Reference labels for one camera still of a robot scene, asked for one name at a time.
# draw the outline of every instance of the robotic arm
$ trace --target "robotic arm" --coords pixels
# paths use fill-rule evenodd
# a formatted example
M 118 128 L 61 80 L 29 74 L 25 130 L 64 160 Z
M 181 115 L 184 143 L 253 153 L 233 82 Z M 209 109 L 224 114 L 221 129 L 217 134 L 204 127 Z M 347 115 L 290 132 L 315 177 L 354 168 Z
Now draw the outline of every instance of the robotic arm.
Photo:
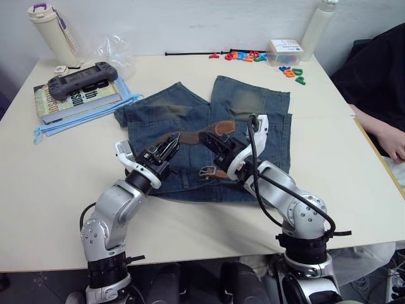
M 255 160 L 254 151 L 257 149 L 260 154 L 265 148 L 267 116 L 254 117 L 252 124 L 254 137 L 248 146 L 225 134 L 218 136 L 208 131 L 199 133 L 199 139 L 218 156 L 216 165 L 231 180 L 241 182 L 255 197 L 259 193 L 261 200 L 281 214 L 282 234 L 277 238 L 286 251 L 275 269 L 280 297 L 286 303 L 337 303 L 341 298 L 332 259 L 326 251 L 326 206 L 319 197 L 300 190 L 289 175 L 270 162 Z M 148 147 L 137 156 L 128 142 L 116 144 L 116 155 L 128 175 L 100 196 L 90 219 L 81 227 L 89 268 L 88 304 L 132 303 L 134 300 L 127 272 L 127 264 L 134 259 L 125 256 L 127 225 L 150 190 L 159 188 L 161 181 L 168 177 L 168 161 L 178 151 L 179 137 L 180 133 L 172 134 L 166 141 Z M 259 178 L 256 176 L 255 180 L 256 166 Z M 295 193 L 295 197 L 280 187 Z
M 135 303 L 135 290 L 127 264 L 144 258 L 125 256 L 128 223 L 152 188 L 159 188 L 169 173 L 168 161 L 178 151 L 179 134 L 134 156 L 129 143 L 118 142 L 116 155 L 128 175 L 118 180 L 97 200 L 90 218 L 81 225 L 81 237 L 89 270 L 87 304 Z

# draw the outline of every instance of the jeans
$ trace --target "jeans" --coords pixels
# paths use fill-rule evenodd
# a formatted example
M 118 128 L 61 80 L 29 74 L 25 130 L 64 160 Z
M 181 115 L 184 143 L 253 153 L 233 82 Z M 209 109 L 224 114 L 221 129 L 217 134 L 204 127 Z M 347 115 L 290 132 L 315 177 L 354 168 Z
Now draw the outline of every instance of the jeans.
M 172 131 L 197 131 L 220 120 L 235 120 L 233 136 L 246 143 L 247 119 L 250 114 L 267 114 L 269 132 L 261 160 L 274 163 L 283 171 L 290 167 L 289 92 L 275 92 L 262 87 L 218 76 L 211 102 L 189 91 L 180 82 L 136 104 L 115 111 L 121 127 L 128 127 L 129 143 L 135 153 L 141 152 L 157 138 Z M 255 202 L 237 182 L 229 180 L 200 180 L 199 170 L 215 165 L 216 158 L 202 144 L 180 145 L 170 160 L 177 172 L 162 182 L 151 195 L 185 201 Z

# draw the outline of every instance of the white wall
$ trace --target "white wall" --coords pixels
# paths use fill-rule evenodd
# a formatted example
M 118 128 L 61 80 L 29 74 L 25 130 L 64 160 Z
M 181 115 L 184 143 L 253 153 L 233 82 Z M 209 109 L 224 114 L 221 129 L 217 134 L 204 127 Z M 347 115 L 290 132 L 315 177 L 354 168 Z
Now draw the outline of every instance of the white wall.
M 0 91 L 12 99 L 39 58 L 52 53 L 27 18 L 39 0 L 0 1 Z M 318 0 L 50 0 L 84 53 L 103 34 L 123 35 L 136 54 L 264 49 L 269 39 L 300 40 Z M 340 0 L 316 55 L 331 74 L 353 40 L 405 21 L 404 0 Z

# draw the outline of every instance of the book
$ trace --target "book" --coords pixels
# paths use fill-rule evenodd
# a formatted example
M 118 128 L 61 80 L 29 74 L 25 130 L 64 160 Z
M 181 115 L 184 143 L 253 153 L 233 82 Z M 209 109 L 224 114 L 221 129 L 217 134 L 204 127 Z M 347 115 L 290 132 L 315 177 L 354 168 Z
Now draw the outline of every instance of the book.
M 93 90 L 83 89 L 69 93 L 62 101 L 55 100 L 49 93 L 48 85 L 34 87 L 35 105 L 38 117 L 45 123 L 57 122 L 79 113 L 87 112 L 122 100 L 114 82 Z

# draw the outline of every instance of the white bottle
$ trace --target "white bottle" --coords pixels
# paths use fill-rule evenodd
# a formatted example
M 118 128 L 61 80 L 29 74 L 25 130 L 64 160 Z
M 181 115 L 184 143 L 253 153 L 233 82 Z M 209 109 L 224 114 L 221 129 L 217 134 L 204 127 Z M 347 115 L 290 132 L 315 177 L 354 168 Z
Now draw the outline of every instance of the white bottle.
M 335 7 L 338 1 L 339 0 L 322 0 L 315 10 L 301 41 L 301 47 L 304 50 L 301 61 L 308 61 L 311 58 L 322 34 L 327 29 L 329 21 L 335 13 Z
M 80 60 L 76 58 L 77 45 L 67 31 L 66 25 L 57 11 L 47 3 L 36 4 L 28 10 L 28 18 L 37 27 L 42 38 L 54 53 L 60 65 L 77 67 Z

